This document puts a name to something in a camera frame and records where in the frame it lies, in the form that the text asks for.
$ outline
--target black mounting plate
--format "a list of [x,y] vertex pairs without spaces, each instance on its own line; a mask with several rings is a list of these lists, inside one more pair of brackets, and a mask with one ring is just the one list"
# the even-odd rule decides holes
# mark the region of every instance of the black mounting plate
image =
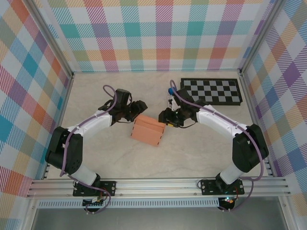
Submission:
[[[74,187],[77,189],[73,191],[73,196],[100,196],[99,190],[88,189],[79,183],[75,184]],[[100,188],[107,190],[111,196],[115,196],[116,181],[100,181]]]
[[244,187],[242,180],[236,180],[231,184],[229,188],[226,189],[224,193],[216,186],[215,180],[201,180],[200,181],[201,194],[205,195],[243,195]]

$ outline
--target purple cable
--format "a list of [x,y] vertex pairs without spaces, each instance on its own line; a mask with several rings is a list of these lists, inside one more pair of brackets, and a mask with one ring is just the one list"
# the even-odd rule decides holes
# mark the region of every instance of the purple cable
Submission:
[[[176,89],[176,84],[175,84],[175,82],[174,82],[173,80],[170,81],[170,86],[171,86],[171,88],[172,88],[172,90],[173,90],[173,93],[174,93],[181,101],[183,101],[183,102],[185,102],[185,103],[187,103],[187,104],[189,104],[189,105],[195,106],[195,107],[197,107],[197,108],[206,110],[207,112],[209,112],[209,113],[211,113],[211,114],[214,113],[214,111],[211,110],[211,109],[202,107],[202,106],[200,106],[200,105],[198,105],[198,104],[194,104],[194,103],[188,102],[187,100],[185,100],[185,99],[183,99],[182,97],[180,97],[180,96],[178,95],[178,93],[176,92],[176,90],[175,90],[175,89]],[[232,124],[233,126],[237,127],[238,129],[240,129],[240,130],[248,137],[248,139],[249,139],[249,140],[251,141],[251,143],[254,145],[254,147],[255,147],[255,149],[256,149],[256,152],[257,152],[257,154],[258,154],[258,157],[259,157],[259,161],[260,161],[260,174],[259,174],[259,176],[258,176],[257,178],[253,179],[253,178],[248,177],[248,176],[242,176],[242,177],[241,177],[241,179],[243,179],[243,180],[250,180],[250,181],[251,181],[251,189],[250,189],[250,192],[249,192],[248,196],[246,197],[246,199],[245,199],[239,206],[237,206],[237,207],[235,207],[235,208],[232,209],[232,210],[234,211],[234,210],[238,210],[239,208],[241,208],[242,205],[250,198],[250,196],[251,196],[251,194],[252,194],[252,192],[253,192],[253,189],[254,189],[254,182],[255,182],[255,181],[258,181],[258,180],[260,180],[260,179],[262,178],[262,176],[263,176],[263,171],[264,171],[263,162],[262,162],[263,159],[262,159],[261,152],[260,152],[260,150],[259,150],[259,148],[258,148],[258,146],[257,146],[257,144],[256,144],[256,142],[255,142],[255,140],[251,137],[251,135],[250,135],[244,128],[238,126],[235,122],[229,120],[227,117],[223,116],[222,114],[219,114],[219,113],[217,113],[217,112],[215,112],[214,114],[217,115],[217,116],[219,116],[219,117],[222,118],[223,120],[229,122],[230,124]]]
[[100,114],[98,114],[98,115],[94,115],[94,116],[92,116],[92,117],[90,117],[90,118],[87,118],[86,120],[82,121],[76,128],[74,128],[74,129],[71,131],[71,133],[69,133],[69,135],[68,135],[68,137],[67,137],[67,139],[66,139],[66,142],[65,142],[62,170],[61,170],[61,173],[60,173],[59,176],[63,176],[63,175],[64,175],[64,171],[65,171],[65,167],[66,167],[67,148],[68,148],[68,145],[69,145],[69,140],[71,139],[71,136],[73,135],[73,133],[78,129],[78,127],[80,128],[80,127],[82,127],[85,123],[91,121],[92,119],[95,119],[96,117],[100,117],[100,116],[106,114],[106,113],[109,112],[111,109],[113,109],[113,107],[115,106],[115,104],[116,104],[116,102],[117,102],[117,95],[116,95],[116,92],[115,92],[115,90],[114,90],[114,88],[113,88],[112,86],[104,85],[104,86],[103,86],[103,90],[104,90],[108,95],[110,95],[111,97],[113,97],[113,96],[112,96],[110,93],[108,93],[108,92],[106,91],[106,87],[109,87],[109,88],[113,91],[113,93],[114,93],[114,102],[113,102],[113,104],[112,104],[111,107],[108,108],[106,111],[104,111],[104,112],[102,112],[102,113],[100,113]]
[[79,184],[81,184],[81,185],[83,185],[83,186],[86,186],[86,187],[88,187],[88,188],[92,188],[92,189],[99,190],[99,191],[104,192],[104,193],[106,193],[106,194],[108,195],[109,200],[107,201],[107,204],[106,204],[104,207],[100,208],[98,211],[94,212],[94,213],[93,213],[93,212],[90,212],[89,210],[87,210],[87,207],[88,207],[89,205],[86,205],[86,206],[85,206],[85,210],[86,210],[88,213],[97,214],[97,213],[99,213],[99,212],[102,212],[102,211],[105,210],[106,207],[111,203],[111,194],[110,194],[107,190],[102,189],[102,188],[96,188],[96,187],[92,187],[92,186],[90,186],[90,185],[87,185],[87,184],[85,184],[85,183],[83,183],[83,182],[81,182],[81,181],[78,181],[76,178],[73,178],[73,177],[70,176],[70,175],[68,175],[68,177],[71,178],[71,179],[73,179],[74,181],[78,182]]

